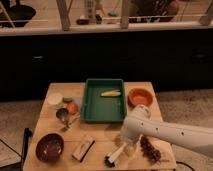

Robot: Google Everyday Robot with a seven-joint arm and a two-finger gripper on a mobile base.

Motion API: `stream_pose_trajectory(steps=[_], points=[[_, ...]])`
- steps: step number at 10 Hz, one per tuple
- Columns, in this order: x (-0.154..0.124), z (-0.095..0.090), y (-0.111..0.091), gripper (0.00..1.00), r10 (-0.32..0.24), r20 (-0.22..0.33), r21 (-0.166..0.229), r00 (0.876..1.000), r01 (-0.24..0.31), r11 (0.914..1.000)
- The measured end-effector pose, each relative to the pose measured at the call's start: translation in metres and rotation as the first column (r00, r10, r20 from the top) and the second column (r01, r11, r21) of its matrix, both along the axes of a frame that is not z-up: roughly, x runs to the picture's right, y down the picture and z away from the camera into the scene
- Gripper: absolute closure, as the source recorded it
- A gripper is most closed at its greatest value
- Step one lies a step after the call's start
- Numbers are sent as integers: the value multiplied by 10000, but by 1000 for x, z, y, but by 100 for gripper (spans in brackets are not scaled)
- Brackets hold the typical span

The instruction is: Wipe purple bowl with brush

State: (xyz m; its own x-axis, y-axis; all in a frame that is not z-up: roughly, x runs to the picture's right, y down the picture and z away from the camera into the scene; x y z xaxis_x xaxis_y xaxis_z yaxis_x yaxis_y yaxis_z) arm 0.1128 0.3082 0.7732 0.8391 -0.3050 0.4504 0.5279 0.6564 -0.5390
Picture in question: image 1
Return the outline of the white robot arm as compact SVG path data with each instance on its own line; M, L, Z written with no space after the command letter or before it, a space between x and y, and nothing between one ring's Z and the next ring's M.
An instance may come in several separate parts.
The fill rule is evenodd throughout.
M213 158L213 128L155 121L144 105L125 117L121 135L126 143L136 143L141 135L151 136Z

